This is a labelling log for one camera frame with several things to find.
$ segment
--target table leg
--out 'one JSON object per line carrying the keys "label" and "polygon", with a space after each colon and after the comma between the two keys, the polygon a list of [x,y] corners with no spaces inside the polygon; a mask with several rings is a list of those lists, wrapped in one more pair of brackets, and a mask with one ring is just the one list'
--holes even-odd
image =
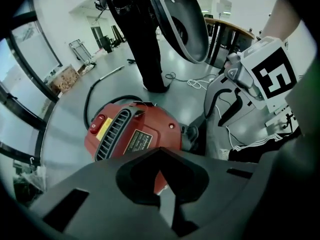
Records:
{"label": "table leg", "polygon": [[215,46],[215,42],[216,42],[216,38],[217,38],[217,33],[218,33],[218,27],[219,27],[219,24],[218,24],[218,23],[214,24],[214,29],[213,29],[211,44],[210,44],[210,47],[209,47],[208,59],[211,58],[211,53],[212,53],[212,50],[214,49],[214,46]]}
{"label": "table leg", "polygon": [[221,41],[222,41],[222,36],[224,35],[225,29],[226,29],[226,25],[220,24],[220,30],[219,30],[219,34],[218,34],[218,39],[216,40],[216,45],[215,45],[215,48],[214,48],[214,51],[213,51],[212,59],[210,61],[210,65],[211,66],[214,65],[214,63],[215,63],[215,61],[217,59],[219,48],[220,48]]}
{"label": "table leg", "polygon": [[232,53],[234,52],[234,49],[235,49],[235,47],[236,47],[236,44],[237,44],[239,35],[240,35],[240,32],[235,31],[234,38],[233,38],[233,42],[232,42],[232,44],[231,44],[231,47],[230,47],[230,50],[229,50],[228,55],[229,55],[229,54],[232,54]]}

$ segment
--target gray floor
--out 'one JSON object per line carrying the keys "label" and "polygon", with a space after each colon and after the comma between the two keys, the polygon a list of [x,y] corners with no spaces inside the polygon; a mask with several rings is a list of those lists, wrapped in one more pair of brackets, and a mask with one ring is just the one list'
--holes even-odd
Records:
{"label": "gray floor", "polygon": [[[177,78],[188,80],[219,71],[206,63],[192,64],[184,60],[166,41],[160,41],[159,46],[164,74],[175,72]],[[97,66],[82,76],[58,101],[48,123],[41,154],[42,163],[47,168],[48,188],[92,163],[92,157],[84,147],[87,130],[83,122],[83,109],[87,93],[97,79],[121,65],[125,65],[125,68],[95,87],[88,109],[89,118],[92,118],[104,103],[128,94],[157,103],[184,124],[191,123],[203,112],[206,94],[203,88],[195,89],[186,82],[174,81],[166,93],[148,92],[143,88],[137,65],[128,64],[129,58],[133,59],[131,50],[127,44],[122,44],[114,52],[99,58]]]}

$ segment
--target black pants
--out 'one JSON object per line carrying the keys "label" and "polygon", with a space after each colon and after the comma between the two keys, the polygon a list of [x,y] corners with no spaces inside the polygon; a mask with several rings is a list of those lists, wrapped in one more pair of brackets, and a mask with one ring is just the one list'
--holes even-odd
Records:
{"label": "black pants", "polygon": [[165,92],[167,88],[161,76],[161,57],[156,37],[158,21],[150,0],[106,2],[131,48],[144,86],[151,92]]}

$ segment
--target red generator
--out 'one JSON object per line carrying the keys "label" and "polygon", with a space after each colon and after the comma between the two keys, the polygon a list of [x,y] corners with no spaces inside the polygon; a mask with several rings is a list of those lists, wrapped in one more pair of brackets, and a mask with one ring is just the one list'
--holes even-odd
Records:
{"label": "red generator", "polygon": [[[148,148],[181,150],[182,133],[179,123],[151,102],[109,103],[92,121],[84,146],[94,161],[100,161]],[[159,172],[154,193],[159,193],[166,184]]]}

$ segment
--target yellow warning sticker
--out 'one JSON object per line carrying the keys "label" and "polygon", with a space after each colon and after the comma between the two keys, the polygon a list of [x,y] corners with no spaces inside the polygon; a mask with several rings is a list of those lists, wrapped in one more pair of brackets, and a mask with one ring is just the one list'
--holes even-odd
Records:
{"label": "yellow warning sticker", "polygon": [[103,125],[101,126],[101,129],[99,130],[98,134],[96,135],[96,138],[101,141],[102,140],[102,137],[105,135],[106,131],[108,130],[111,122],[113,120],[111,118],[107,118],[105,120],[105,122],[103,123]]}

